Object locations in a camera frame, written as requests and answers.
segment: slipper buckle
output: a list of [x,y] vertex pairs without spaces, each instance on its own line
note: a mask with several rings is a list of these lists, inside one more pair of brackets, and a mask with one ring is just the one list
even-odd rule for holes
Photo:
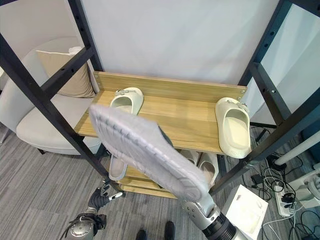
[[119,96],[119,95],[125,95],[127,93],[136,93],[136,90],[120,90],[118,89],[117,91],[115,91],[115,95]]

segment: white wall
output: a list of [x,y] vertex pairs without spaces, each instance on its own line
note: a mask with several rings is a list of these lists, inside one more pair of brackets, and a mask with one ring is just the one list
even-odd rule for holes
[[237,84],[278,0],[82,0],[105,71]]
[[3,5],[0,32],[20,59],[40,44],[76,36],[64,0],[18,0]]
[[[296,110],[320,87],[320,18],[292,5],[261,63],[289,109]],[[242,100],[251,121],[275,123],[254,80]]]

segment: power strip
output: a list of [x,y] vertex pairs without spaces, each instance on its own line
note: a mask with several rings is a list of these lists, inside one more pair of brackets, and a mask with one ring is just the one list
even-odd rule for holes
[[289,207],[285,208],[285,205],[288,205],[288,203],[283,202],[281,198],[285,195],[285,190],[281,186],[274,186],[274,194],[275,194],[275,200],[276,200],[276,206],[278,207],[278,212],[280,216],[282,217],[290,217]]

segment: white pipe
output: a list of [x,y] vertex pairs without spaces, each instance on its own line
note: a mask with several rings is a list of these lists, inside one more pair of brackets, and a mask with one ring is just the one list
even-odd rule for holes
[[278,158],[274,163],[277,165],[282,165],[288,162],[289,160],[293,159],[295,156],[298,156],[300,153],[304,152],[305,150],[311,148],[313,145],[320,142],[320,130],[309,137],[307,140],[300,143],[294,149],[288,151],[285,155]]

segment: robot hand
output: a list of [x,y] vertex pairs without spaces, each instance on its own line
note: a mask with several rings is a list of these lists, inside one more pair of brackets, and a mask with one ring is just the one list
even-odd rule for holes
[[76,218],[69,222],[69,226],[65,229],[60,237],[60,240],[92,240],[98,230],[104,229],[107,223],[107,216],[100,214],[100,208],[108,204],[110,201],[119,198],[123,192],[118,192],[115,195],[108,196],[106,190],[109,188],[109,180],[101,182],[91,195],[88,207],[84,213],[80,213]]

